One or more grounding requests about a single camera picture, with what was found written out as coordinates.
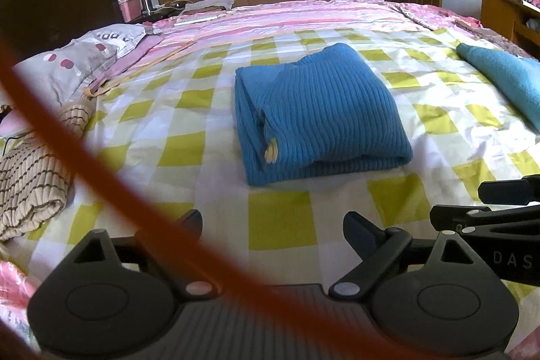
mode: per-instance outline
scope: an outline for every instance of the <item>headboard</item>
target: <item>headboard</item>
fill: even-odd
[[[23,59],[119,22],[118,0],[0,0],[0,32]]]

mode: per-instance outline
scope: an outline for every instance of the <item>yellow and white checkered fabric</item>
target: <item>yellow and white checkered fabric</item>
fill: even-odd
[[[346,212],[358,211],[381,228],[398,225],[417,238],[434,238],[432,205],[479,204],[482,181],[540,172],[539,139],[498,90],[459,59],[460,40],[479,44],[449,29],[347,28],[195,51],[99,98],[86,144],[171,219],[199,209],[203,240],[252,273],[272,283],[328,287],[359,262],[342,235]],[[235,130],[234,71],[296,61],[338,42],[357,50],[391,90],[413,161],[388,171],[250,188]],[[94,228],[111,236],[134,232],[77,181],[71,206],[12,241],[9,250],[15,262],[44,278]],[[511,289],[519,298],[538,298],[527,287]],[[528,311],[516,343],[539,315],[540,307]]]

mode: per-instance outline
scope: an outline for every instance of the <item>pink basket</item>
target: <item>pink basket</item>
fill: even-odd
[[[140,0],[118,1],[125,22],[136,19],[141,15],[142,6]]]

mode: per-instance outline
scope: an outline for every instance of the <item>folded blue sweater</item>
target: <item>folded blue sweater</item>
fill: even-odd
[[[296,63],[239,68],[234,91],[250,185],[396,168],[412,159],[392,95],[347,45]]]
[[[458,55],[483,73],[540,132],[540,63],[497,49],[458,45]]]

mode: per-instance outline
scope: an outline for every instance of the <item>silver thermos bottle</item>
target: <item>silver thermos bottle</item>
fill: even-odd
[[[140,3],[142,4],[143,15],[150,14],[154,11],[152,0],[140,0]]]

